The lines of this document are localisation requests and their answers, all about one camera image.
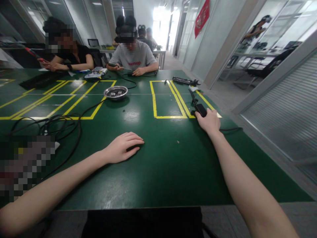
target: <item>gray t-shirt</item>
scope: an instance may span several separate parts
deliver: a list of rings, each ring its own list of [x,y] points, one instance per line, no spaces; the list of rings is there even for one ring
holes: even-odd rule
[[[149,46],[141,41],[137,41],[134,51],[129,51],[123,44],[118,45],[109,61],[109,63],[118,63],[122,67],[132,70],[152,65],[155,62]]]

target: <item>forearm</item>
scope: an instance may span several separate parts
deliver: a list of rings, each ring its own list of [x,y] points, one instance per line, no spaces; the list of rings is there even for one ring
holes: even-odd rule
[[[151,64],[150,66],[145,67],[146,72],[153,72],[159,69],[159,64],[157,62]]]
[[[74,71],[86,70],[90,69],[93,70],[93,65],[84,63],[84,64],[72,64],[72,68]]]
[[[252,237],[297,237],[282,208],[220,132],[209,137],[217,152],[231,197]]]
[[[99,153],[33,187],[0,210],[0,231],[15,236],[44,218],[80,182],[101,167]]]

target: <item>woman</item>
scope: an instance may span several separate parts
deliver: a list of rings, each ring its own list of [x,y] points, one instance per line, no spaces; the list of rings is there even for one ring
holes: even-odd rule
[[[58,45],[60,49],[50,63],[40,62],[46,69],[53,72],[57,70],[94,69],[95,65],[90,50],[73,38],[72,30],[65,23],[54,17],[49,17],[44,22],[43,30],[49,37],[49,43]],[[69,60],[70,63],[62,64],[65,60]]]
[[[155,48],[155,47],[157,47],[157,43],[156,43],[156,41],[153,39],[153,37],[152,37],[152,29],[151,28],[147,28],[146,29],[146,38],[148,39],[148,40],[151,40],[152,41],[152,44],[153,44],[153,48]]]

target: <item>wristwatch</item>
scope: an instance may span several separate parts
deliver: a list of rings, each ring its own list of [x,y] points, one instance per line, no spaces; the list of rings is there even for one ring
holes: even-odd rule
[[[66,64],[70,71],[73,71],[73,67],[71,64]]]

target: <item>man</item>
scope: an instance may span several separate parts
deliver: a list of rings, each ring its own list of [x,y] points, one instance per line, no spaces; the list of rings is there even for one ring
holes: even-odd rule
[[[108,70],[122,71],[127,68],[133,70],[133,76],[141,76],[159,69],[149,46],[137,40],[136,20],[133,16],[126,17],[123,25],[117,20],[116,32],[122,44],[117,47],[109,61],[117,66],[111,67],[107,64]]]
[[[139,25],[138,26],[138,40],[146,40],[145,38],[145,25]]]

